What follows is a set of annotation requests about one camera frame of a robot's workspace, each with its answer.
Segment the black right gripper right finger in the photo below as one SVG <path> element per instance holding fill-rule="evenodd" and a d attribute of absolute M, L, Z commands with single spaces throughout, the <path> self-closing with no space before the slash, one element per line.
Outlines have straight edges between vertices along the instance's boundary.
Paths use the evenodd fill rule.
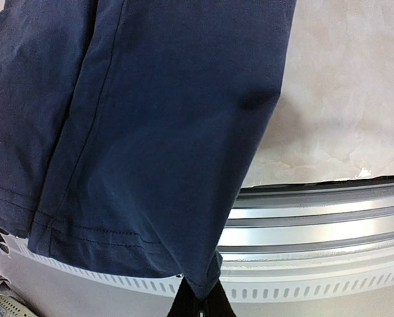
<path fill-rule="evenodd" d="M 216 282 L 207 297 L 202 300 L 201 315 L 203 317 L 236 317 L 220 281 Z"/>

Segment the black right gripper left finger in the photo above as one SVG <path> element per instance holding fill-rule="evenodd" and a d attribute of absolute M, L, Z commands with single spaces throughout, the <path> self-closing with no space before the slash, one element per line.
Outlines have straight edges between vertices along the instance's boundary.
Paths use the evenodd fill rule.
<path fill-rule="evenodd" d="M 200 302 L 187 280 L 183 278 L 167 317 L 198 317 Z"/>

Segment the navy blue garment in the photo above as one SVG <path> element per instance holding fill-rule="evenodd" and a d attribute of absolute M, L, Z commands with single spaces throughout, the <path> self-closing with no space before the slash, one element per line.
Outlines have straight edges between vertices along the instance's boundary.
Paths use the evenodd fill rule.
<path fill-rule="evenodd" d="M 6 1 L 0 229 L 207 296 L 280 96 L 294 1 Z"/>

